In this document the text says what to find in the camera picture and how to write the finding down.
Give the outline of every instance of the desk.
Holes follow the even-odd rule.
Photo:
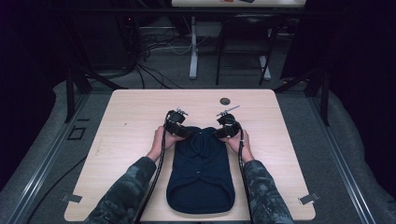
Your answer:
[[[227,97],[229,105],[219,100]],[[81,221],[97,205],[110,186],[127,168],[145,156],[154,131],[163,124],[168,110],[182,108],[189,113],[185,126],[220,128],[217,114],[233,106],[235,118],[249,133],[252,152],[263,162],[295,220],[315,217],[312,204],[302,205],[298,198],[308,194],[288,130],[276,96],[270,90],[121,90],[114,91],[93,140],[73,194],[80,203],[70,202],[64,217]],[[151,195],[143,220],[205,221],[249,220],[248,204],[236,153],[228,148],[235,188],[235,202],[229,212],[212,215],[188,215],[173,210],[166,201],[166,187],[172,172],[174,150],[166,150],[163,169]]]
[[[305,0],[255,0],[253,3],[247,3],[239,0],[225,2],[223,0],[172,0],[172,7],[294,7],[302,8],[305,6]],[[191,65],[190,79],[197,78],[198,67],[198,49],[196,48],[196,31],[195,17],[191,20]],[[266,79],[271,78],[269,72],[264,76]]]

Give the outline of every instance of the hand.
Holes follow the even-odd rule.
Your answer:
[[[148,153],[147,157],[153,161],[157,161],[160,158],[161,150],[163,146],[163,126],[158,127],[155,131],[154,139],[152,140],[151,151]],[[175,134],[170,134],[166,132],[165,134],[165,149],[171,147],[175,142],[184,140],[184,138],[177,136]]]
[[[254,160],[254,157],[250,151],[248,132],[246,130],[244,130],[243,132],[244,132],[244,147],[242,148],[242,161],[244,163],[247,163],[248,161]],[[239,131],[238,134],[234,137],[220,138],[220,140],[222,142],[227,143],[234,152],[238,153],[239,143],[241,140],[241,131]]]

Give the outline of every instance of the small round object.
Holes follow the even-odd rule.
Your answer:
[[[221,98],[220,99],[220,103],[222,104],[222,105],[229,105],[230,104],[230,99],[228,99],[228,98]]]

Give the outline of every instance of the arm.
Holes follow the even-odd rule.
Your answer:
[[[152,147],[146,157],[142,157],[128,168],[107,191],[91,211],[84,223],[128,223],[133,220],[142,203],[149,181],[156,170],[155,161],[160,158],[163,127],[154,134]],[[181,137],[166,132],[165,148],[171,147]]]
[[[222,138],[236,153],[239,150],[240,133],[232,138]],[[242,161],[249,188],[249,203],[254,223],[293,223],[289,208],[276,188],[274,179],[250,150],[248,133],[244,131]]]

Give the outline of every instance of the camouflage sleeve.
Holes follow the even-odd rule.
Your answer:
[[[150,158],[139,159],[111,186],[84,223],[129,223],[155,170],[156,165]]]
[[[275,181],[260,161],[244,167],[250,190],[249,203],[254,223],[293,223],[289,208],[276,189]]]

